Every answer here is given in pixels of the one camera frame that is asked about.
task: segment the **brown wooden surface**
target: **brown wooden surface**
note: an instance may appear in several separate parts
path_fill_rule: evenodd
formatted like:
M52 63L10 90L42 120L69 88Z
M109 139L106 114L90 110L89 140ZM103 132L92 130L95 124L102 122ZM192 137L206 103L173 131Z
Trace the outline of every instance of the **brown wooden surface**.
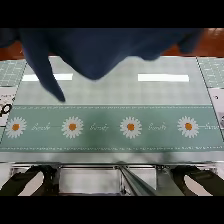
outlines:
M164 53L166 56L180 56L176 46ZM207 28L197 46L191 54L182 56L224 57L224 28ZM0 61L24 59L20 42L8 48L0 48Z

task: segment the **white daisy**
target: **white daisy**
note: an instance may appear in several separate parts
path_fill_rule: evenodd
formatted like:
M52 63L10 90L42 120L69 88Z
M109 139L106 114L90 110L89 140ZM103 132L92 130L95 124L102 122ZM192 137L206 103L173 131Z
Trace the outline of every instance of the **white daisy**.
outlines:
M126 119L123 119L120 127L120 131L123 131L123 135L126 135L126 138L130 139L139 136L142 130L140 121L134 117L126 117Z
M69 117L63 122L62 131L66 138L75 138L79 136L83 130L83 121L78 117Z
M185 137L194 138L194 136L197 136L199 133L199 127L194 118L182 117L179 119L177 127L179 131L182 131L182 135L185 135Z
M22 117L15 117L14 119L11 119L7 123L6 126L6 135L8 138L17 138L21 134L23 134L23 131L26 130L26 121Z

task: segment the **dotted line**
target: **dotted line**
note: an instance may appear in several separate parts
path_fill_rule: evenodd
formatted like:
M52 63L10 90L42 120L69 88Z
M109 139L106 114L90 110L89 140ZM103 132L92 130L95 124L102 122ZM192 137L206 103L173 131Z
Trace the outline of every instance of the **dotted line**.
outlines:
M14 106L13 109L15 110L24 110L24 109L34 109L34 110L41 110L41 109L62 109L62 110L66 110L66 109L213 109L212 106L133 106L133 107L124 107L124 106L115 106L115 107L111 107L111 106L96 106L96 107L92 107L92 106Z
M189 146L189 147L143 147L143 148L59 148L59 147L37 147L37 148L32 148L32 147L0 147L1 150L39 150L39 151L161 151L161 150L193 150L193 149L223 149L224 146Z

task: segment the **daisy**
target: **daisy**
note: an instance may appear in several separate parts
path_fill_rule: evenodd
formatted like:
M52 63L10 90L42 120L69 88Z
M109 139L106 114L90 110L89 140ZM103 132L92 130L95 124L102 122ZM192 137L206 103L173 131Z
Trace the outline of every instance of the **daisy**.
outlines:
M23 134L23 131L26 130L26 121L22 117L15 117L14 119L11 119L7 123L6 126L6 135L8 138L17 138L21 134Z
M123 131L123 135L130 139L139 136L142 130L140 121L134 117L126 117L126 119L123 119L120 127L120 131Z
M69 117L63 122L62 131L66 138L75 138L79 136L83 130L83 121L78 117Z
M199 133L199 127L194 118L182 117L179 119L177 127L179 131L182 131L182 135L185 135L185 137L194 138L194 136L197 136Z

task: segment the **table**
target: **table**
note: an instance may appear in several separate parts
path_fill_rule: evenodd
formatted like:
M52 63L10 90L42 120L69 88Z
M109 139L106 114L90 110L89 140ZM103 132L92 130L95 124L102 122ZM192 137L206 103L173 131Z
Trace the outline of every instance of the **table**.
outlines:
M223 137L200 58L164 56L149 62L130 57L96 82L59 57L50 61L54 74L68 79L58 81L66 103L58 102L37 81L21 81L23 72L18 74L21 82L2 135L0 161L169 164L224 160ZM142 73L188 75L190 81L139 82ZM32 74L27 65L24 80Z

